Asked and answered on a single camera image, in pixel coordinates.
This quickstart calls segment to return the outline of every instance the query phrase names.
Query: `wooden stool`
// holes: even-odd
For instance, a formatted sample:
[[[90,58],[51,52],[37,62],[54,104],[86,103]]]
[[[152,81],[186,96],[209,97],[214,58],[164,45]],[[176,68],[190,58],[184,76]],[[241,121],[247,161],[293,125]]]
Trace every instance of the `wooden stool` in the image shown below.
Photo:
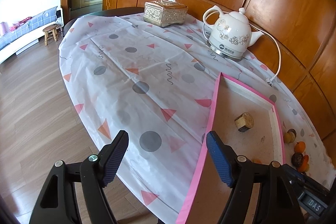
[[[43,31],[44,31],[44,45],[45,46],[48,45],[48,34],[49,34],[50,31],[52,31],[52,35],[53,35],[53,37],[55,39],[55,42],[57,41],[57,30],[56,30],[56,27],[58,27],[58,24],[52,24],[52,25],[50,25],[48,27],[45,27],[43,29]]]

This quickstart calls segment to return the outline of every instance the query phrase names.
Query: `silver tissue box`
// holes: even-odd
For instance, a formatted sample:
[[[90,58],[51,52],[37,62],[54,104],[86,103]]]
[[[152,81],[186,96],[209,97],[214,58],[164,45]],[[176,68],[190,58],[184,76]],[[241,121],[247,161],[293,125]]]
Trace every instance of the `silver tissue box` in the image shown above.
[[[159,27],[183,24],[188,7],[173,1],[153,0],[145,3],[143,20]]]

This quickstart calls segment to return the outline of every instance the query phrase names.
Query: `white tablecloth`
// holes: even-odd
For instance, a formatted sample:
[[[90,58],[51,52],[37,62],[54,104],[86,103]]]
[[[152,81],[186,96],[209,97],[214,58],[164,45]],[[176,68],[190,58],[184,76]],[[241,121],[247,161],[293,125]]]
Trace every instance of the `white tablecloth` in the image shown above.
[[[224,72],[276,103],[283,131],[306,143],[308,175],[330,187],[336,171],[298,101],[246,51],[236,63],[213,53],[203,23],[160,28],[142,14],[77,19],[59,46],[69,95],[100,150],[119,130],[130,143],[117,175],[166,224],[173,224],[187,194],[201,149],[215,80]],[[290,163],[294,145],[285,144]]]

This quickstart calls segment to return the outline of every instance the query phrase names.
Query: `white cable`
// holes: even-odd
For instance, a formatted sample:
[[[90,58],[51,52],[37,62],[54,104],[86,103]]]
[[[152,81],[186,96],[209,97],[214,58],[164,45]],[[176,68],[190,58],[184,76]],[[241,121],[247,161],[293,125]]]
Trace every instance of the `white cable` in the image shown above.
[[[280,52],[279,45],[278,45],[277,41],[275,40],[275,38],[274,38],[273,36],[271,36],[268,32],[259,29],[258,27],[252,25],[251,23],[250,23],[250,25],[251,25],[253,28],[255,28],[256,30],[258,30],[258,31],[260,31],[260,32],[263,32],[264,34],[268,35],[270,38],[273,39],[274,43],[277,45],[278,52],[279,52],[279,66],[278,66],[278,70],[277,70],[276,74],[269,80],[270,83],[272,83],[272,81],[275,79],[275,77],[277,77],[277,75],[279,74],[279,71],[280,71],[280,68],[281,68],[281,52]]]
[[[210,13],[209,15],[207,15],[207,17],[206,17],[205,20],[207,20],[209,16],[211,16],[211,15],[213,15],[213,14],[215,14],[215,13],[219,13],[219,12],[218,12],[218,11],[214,11],[214,12]],[[269,82],[268,82],[268,79],[266,79],[266,81],[268,82],[268,84],[272,85],[273,80],[275,79],[275,77],[278,76],[278,74],[279,74],[279,72],[280,72],[280,68],[281,68],[281,52],[280,52],[279,45],[278,45],[277,41],[275,40],[275,38],[274,38],[272,35],[270,35],[268,32],[259,29],[258,27],[252,25],[251,23],[249,23],[249,24],[250,24],[250,26],[252,26],[252,27],[255,28],[256,30],[258,30],[258,31],[260,31],[260,32],[263,32],[264,34],[268,35],[270,38],[273,39],[274,43],[277,45],[278,52],[279,52],[279,65],[278,65],[278,70],[277,70],[277,72],[275,73],[275,75],[269,80]],[[204,35],[204,37],[206,37],[205,32],[204,32],[204,27],[205,27],[205,24],[203,24],[203,29],[202,29],[202,31],[203,31],[203,35]]]

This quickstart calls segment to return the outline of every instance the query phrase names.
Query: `white ceramic kettle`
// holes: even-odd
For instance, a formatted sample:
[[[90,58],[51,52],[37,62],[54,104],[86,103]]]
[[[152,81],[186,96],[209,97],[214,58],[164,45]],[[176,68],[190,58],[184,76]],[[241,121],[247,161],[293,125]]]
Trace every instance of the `white ceramic kettle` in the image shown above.
[[[213,25],[206,22],[207,15],[211,12],[219,12],[219,18]],[[212,49],[215,48],[219,52],[238,59],[247,47],[252,46],[263,35],[260,31],[251,31],[249,21],[244,14],[244,8],[239,8],[239,12],[233,11],[225,14],[216,5],[204,13],[203,22],[212,29],[210,37],[205,38],[208,39]]]

